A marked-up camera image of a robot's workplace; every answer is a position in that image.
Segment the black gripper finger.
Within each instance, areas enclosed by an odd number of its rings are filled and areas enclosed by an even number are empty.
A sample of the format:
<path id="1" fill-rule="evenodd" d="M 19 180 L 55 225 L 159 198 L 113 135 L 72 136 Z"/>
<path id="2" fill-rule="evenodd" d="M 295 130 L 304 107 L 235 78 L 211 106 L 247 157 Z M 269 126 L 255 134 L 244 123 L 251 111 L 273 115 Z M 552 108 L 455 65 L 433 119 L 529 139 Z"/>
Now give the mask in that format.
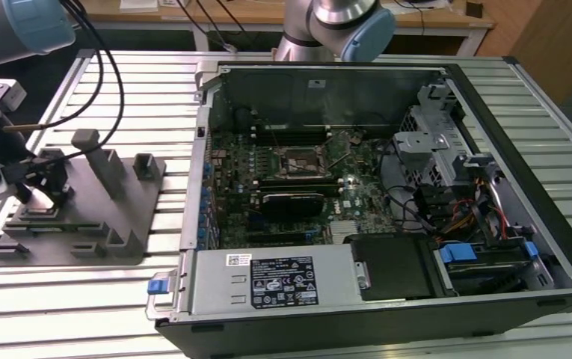
<path id="1" fill-rule="evenodd" d="M 60 159 L 33 158 L 24 176 L 24 183 L 49 198 L 53 208 L 61 207 L 72 194 L 65 164 Z"/>
<path id="2" fill-rule="evenodd" d="M 25 186 L 25 175 L 28 174 L 27 165 L 7 165 L 3 167 L 3 178 L 15 188 L 15 197 L 21 204 L 28 204 L 32 198 L 32 192 Z"/>

